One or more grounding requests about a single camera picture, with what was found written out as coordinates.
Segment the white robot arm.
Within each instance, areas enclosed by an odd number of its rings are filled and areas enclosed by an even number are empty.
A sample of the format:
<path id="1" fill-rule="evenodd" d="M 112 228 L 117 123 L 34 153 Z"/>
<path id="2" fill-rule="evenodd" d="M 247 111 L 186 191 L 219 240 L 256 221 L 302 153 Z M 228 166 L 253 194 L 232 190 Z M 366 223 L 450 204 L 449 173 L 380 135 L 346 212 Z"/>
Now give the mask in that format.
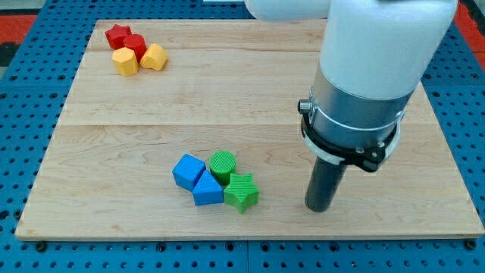
<path id="1" fill-rule="evenodd" d="M 316 171 L 374 172 L 396 148 L 405 107 L 452 19 L 453 0 L 247 0 L 268 22 L 325 19 L 314 83 L 299 102 Z"/>

